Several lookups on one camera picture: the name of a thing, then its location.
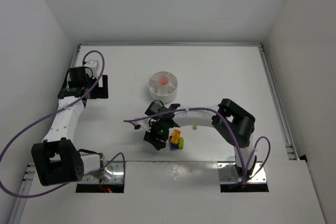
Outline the blue lego brick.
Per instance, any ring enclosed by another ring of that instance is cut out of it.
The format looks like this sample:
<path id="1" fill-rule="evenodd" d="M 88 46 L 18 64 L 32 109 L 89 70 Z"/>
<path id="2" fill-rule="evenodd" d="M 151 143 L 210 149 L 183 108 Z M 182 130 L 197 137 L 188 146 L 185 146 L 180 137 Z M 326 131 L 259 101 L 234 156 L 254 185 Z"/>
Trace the blue lego brick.
<path id="1" fill-rule="evenodd" d="M 174 150 L 178 150 L 179 149 L 179 143 L 180 140 L 173 140 L 173 136 L 169 137 L 169 145 L 170 145 L 170 150 L 174 151 Z"/>

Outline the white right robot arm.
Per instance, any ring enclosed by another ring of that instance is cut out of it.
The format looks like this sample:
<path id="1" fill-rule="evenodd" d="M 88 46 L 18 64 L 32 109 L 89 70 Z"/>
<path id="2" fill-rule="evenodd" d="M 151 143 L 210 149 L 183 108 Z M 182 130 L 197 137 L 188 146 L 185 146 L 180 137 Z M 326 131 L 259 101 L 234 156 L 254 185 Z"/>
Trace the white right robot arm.
<path id="1" fill-rule="evenodd" d="M 243 180 L 247 180 L 255 166 L 256 156 L 252 153 L 250 137 L 255 129 L 255 117 L 230 99 L 208 107 L 188 109 L 179 103 L 165 107 L 162 102 L 152 102 L 145 115 L 148 116 L 140 127 L 146 130 L 144 140 L 156 150 L 166 146 L 169 130 L 184 126 L 204 126 L 214 128 L 221 137 L 234 147 L 236 170 Z"/>

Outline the yellow lego plate brick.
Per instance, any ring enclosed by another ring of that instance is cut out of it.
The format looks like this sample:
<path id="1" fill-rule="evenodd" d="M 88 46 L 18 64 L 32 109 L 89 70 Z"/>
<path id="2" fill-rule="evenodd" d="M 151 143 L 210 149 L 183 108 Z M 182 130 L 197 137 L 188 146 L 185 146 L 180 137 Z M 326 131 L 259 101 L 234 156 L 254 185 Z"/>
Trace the yellow lego plate brick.
<path id="1" fill-rule="evenodd" d="M 181 137 L 181 131 L 173 130 L 173 133 L 170 138 L 170 143 L 174 145 L 178 145 L 180 142 L 180 137 Z"/>

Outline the lime green curved lego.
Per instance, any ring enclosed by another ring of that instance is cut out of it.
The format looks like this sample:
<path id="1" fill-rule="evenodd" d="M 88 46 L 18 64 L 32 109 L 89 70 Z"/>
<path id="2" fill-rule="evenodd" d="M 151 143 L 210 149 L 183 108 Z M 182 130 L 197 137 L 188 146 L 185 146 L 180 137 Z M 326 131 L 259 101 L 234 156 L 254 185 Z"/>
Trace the lime green curved lego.
<path id="1" fill-rule="evenodd" d="M 182 137 L 179 138 L 178 148 L 182 150 L 184 148 L 184 139 Z"/>

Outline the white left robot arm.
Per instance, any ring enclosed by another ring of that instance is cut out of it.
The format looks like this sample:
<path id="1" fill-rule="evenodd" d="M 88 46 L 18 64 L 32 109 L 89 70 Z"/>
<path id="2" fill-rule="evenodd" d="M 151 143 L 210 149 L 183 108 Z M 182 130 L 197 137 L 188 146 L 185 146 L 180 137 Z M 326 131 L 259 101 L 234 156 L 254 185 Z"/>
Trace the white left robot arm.
<path id="1" fill-rule="evenodd" d="M 58 93 L 58 110 L 41 143 L 31 149 L 36 171 L 43 186 L 82 180 L 85 165 L 73 144 L 78 119 L 89 99 L 108 98 L 108 77 L 98 83 L 99 62 L 88 60 L 69 68 Z"/>

